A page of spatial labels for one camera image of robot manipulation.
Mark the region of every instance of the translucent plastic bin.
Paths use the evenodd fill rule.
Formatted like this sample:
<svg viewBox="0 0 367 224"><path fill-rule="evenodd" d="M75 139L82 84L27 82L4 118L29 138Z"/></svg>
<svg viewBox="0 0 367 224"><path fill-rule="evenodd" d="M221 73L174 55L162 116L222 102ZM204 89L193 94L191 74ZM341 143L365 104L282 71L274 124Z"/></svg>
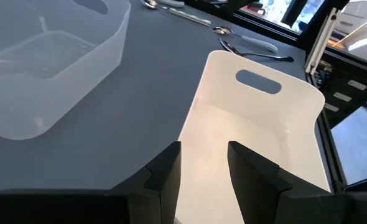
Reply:
<svg viewBox="0 0 367 224"><path fill-rule="evenodd" d="M241 83L237 74L242 70L281 89L266 93ZM228 165L229 141L330 191L314 132L324 102L323 94L305 81L229 52L212 52L179 136L175 216L182 223L243 223Z"/></svg>
<svg viewBox="0 0 367 224"><path fill-rule="evenodd" d="M0 136L50 129L121 62L127 0L0 1Z"/></svg>

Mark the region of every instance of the metal spoon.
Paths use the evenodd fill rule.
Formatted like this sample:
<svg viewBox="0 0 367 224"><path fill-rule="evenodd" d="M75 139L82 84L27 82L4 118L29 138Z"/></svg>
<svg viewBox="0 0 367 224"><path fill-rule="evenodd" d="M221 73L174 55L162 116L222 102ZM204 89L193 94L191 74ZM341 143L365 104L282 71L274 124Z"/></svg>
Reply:
<svg viewBox="0 0 367 224"><path fill-rule="evenodd" d="M272 55L263 55L263 54L257 54L257 53L240 53L238 52L238 50L236 50L232 45L228 44L226 41L224 41L221 38L218 38L218 41L220 42L220 44L222 45L222 47L234 54L240 55L242 57L245 56L260 56L260 57L266 57L266 58L271 58L274 60L278 60L278 61L282 61L282 62L293 62L294 58L288 56L288 57L278 57L278 56L272 56Z"/></svg>
<svg viewBox="0 0 367 224"><path fill-rule="evenodd" d="M269 50L271 52L274 52L275 54L277 53L278 49L275 45L271 44L271 43L268 43L268 42L265 42L265 41L262 41L262 40L258 40L258 39L254 39L254 38L250 38L250 37L246 37L246 36L243 36L243 35L239 35L235 32L233 32L233 30L231 30L230 28L228 27L223 27L223 26L220 26L220 27L214 27L213 28L213 32L216 33L216 34L220 34L220 35L230 35L230 34L233 34L239 38L242 38L243 40L245 41L248 41L254 45L257 45L259 47L262 47L266 50Z"/></svg>
<svg viewBox="0 0 367 224"><path fill-rule="evenodd" d="M158 9L158 8L162 8L162 9L165 9L169 12L171 12L172 14L175 14L177 16L180 16L180 17L184 17L186 19L190 19L191 21L194 21L194 22L197 22L197 23L200 23L200 24L203 24L205 26L210 26L211 25L211 22L206 20L206 19L201 19L197 16L194 16L194 15L191 15L191 14L187 14L186 12L182 12L182 11L178 11L174 8L170 8L170 7L165 7L165 6L159 6L159 3L155 0L141 0L141 2L146 6L148 7L149 9Z"/></svg>

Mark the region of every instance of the table surface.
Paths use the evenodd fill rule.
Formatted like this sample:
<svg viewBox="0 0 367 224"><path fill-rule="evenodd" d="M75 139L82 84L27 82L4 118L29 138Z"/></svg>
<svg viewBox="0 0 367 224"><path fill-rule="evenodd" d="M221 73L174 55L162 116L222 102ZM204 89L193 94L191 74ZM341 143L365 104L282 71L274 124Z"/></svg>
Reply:
<svg viewBox="0 0 367 224"><path fill-rule="evenodd" d="M25 141L0 137L0 190L110 189L176 141L208 54L218 36L175 15L130 0L120 66L45 134ZM249 57L305 80L305 52L186 6L184 11L273 43L294 63ZM262 52L234 37L240 51ZM316 135L321 140L318 127Z"/></svg>

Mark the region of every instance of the plastic storage bin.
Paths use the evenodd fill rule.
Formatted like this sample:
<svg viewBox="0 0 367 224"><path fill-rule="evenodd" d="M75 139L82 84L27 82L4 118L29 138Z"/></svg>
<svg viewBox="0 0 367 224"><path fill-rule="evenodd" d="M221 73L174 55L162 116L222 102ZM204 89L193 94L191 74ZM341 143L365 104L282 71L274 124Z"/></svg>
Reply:
<svg viewBox="0 0 367 224"><path fill-rule="evenodd" d="M0 136L50 129L121 62L127 0L0 1Z"/></svg>
<svg viewBox="0 0 367 224"><path fill-rule="evenodd" d="M280 91L269 94L239 82L241 70L279 83ZM212 52L179 136L179 221L243 223L230 178L229 141L330 191L314 131L324 102L307 82L229 52Z"/></svg>

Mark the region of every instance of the utensil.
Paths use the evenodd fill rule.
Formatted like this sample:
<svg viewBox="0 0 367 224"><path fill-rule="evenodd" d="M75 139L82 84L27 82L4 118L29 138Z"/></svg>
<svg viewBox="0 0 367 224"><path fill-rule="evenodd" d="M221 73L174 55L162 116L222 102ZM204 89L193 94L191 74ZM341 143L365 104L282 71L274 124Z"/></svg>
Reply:
<svg viewBox="0 0 367 224"><path fill-rule="evenodd" d="M231 30L230 28L228 27L224 27L224 26L218 26L218 27L214 27L213 28L213 32L216 33L216 34L220 34L220 35L230 35L230 34L233 34L239 38L242 38L243 40L245 41L248 41L252 44L255 44L259 47L262 47L266 50L269 50L271 52L274 52L275 54L277 53L278 49L275 45L273 44L270 44L268 42L265 42L265 41L262 41L262 40L258 40L258 39L254 39L254 38L250 38L250 37L246 37L246 36L243 36L243 35L239 35L235 32L233 32L233 30Z"/></svg>
<svg viewBox="0 0 367 224"><path fill-rule="evenodd" d="M184 7L185 6L184 2L175 1L175 0L157 0L157 2L160 4L171 6L171 7Z"/></svg>
<svg viewBox="0 0 367 224"><path fill-rule="evenodd" d="M158 8L162 8L162 9L165 9L169 12L171 12L172 14L175 14L177 16L180 16L180 17L184 17L186 19L189 19L191 21L194 21L194 22L197 22L197 23L200 23L202 25L205 25L205 26L211 26L211 21L208 21L206 19L201 19L197 16L194 16L194 15L191 15L191 14L187 14L186 12L182 12L182 11L178 11L176 9L173 9L173 8L170 8L170 7L165 7L165 6L159 6L159 3L156 2L155 0L141 0L141 2L146 6L148 7L149 9L158 9Z"/></svg>
<svg viewBox="0 0 367 224"><path fill-rule="evenodd" d="M245 56L260 56L260 57L266 57L266 58L271 58L274 60L278 60L278 61L282 61L282 62L293 62L294 58L288 56L288 57L278 57L278 56L272 56L272 55L263 55L263 54L257 54L257 53L240 53L238 50L236 50L232 45L230 45L229 43L227 43L226 41L224 41L221 38L218 38L218 41L220 42L220 44L222 45L222 47L234 54L240 55L242 57Z"/></svg>

